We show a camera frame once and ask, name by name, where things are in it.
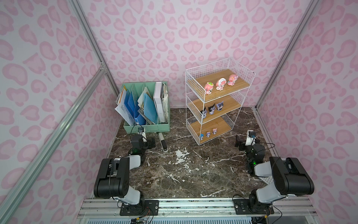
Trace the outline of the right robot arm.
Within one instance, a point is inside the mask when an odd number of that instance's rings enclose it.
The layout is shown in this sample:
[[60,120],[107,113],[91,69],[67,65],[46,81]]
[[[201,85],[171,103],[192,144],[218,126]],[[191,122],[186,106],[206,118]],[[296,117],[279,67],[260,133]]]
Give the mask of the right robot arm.
[[287,196],[311,195],[314,183],[297,158],[269,158],[265,162],[266,148],[256,137],[256,132],[248,131],[246,140],[235,137],[235,146],[246,156],[247,173],[260,178],[272,177],[273,182],[267,186],[254,189],[246,200],[245,211],[262,213],[270,211],[273,202]]

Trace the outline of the small black Kuromi figurine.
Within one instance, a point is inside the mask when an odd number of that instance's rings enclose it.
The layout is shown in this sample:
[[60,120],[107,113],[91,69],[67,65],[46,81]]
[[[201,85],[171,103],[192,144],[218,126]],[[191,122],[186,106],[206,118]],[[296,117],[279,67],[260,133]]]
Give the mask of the small black Kuromi figurine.
[[207,116],[207,109],[204,107],[203,110],[200,111],[202,119],[205,119]]

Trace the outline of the white hood My Melody figurine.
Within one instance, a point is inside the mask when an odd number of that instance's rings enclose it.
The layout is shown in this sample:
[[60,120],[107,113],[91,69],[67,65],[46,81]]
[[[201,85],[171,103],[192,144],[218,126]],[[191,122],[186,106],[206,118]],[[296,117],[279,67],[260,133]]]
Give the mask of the white hood My Melody figurine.
[[227,83],[225,78],[220,78],[217,82],[216,82],[216,89],[218,91],[222,91],[225,84]]

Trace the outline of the pink bow My Melody figurine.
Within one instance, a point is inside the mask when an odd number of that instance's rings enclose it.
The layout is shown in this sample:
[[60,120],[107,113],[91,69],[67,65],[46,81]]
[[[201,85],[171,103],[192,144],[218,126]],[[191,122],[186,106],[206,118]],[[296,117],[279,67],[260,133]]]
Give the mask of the pink bow My Melody figurine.
[[231,74],[228,78],[227,85],[234,86],[238,78],[239,78],[238,75]]

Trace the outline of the green hat pink figurine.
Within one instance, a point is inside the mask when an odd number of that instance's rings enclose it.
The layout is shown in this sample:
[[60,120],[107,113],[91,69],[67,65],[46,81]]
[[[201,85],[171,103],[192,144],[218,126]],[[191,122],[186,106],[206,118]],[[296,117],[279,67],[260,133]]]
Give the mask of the green hat pink figurine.
[[206,95],[210,95],[213,91],[213,83],[212,82],[207,82],[204,86],[205,89],[205,94]]

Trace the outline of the large purple Kuromi doll figurine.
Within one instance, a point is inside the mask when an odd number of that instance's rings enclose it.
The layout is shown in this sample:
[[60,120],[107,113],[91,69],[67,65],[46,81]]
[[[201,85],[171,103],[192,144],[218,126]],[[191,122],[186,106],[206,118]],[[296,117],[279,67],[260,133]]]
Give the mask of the large purple Kuromi doll figurine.
[[221,111],[223,109],[223,106],[224,106],[224,102],[220,102],[220,103],[216,104],[217,111]]

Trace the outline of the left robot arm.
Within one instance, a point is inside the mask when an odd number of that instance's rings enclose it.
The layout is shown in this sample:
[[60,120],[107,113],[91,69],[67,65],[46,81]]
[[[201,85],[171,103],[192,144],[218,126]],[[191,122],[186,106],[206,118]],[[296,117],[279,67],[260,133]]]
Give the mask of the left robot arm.
[[94,196],[112,198],[124,205],[145,207],[142,193],[130,186],[130,170],[144,164],[148,149],[156,147],[154,138],[145,138],[136,134],[131,138],[132,148],[128,155],[120,158],[103,159],[94,185]]

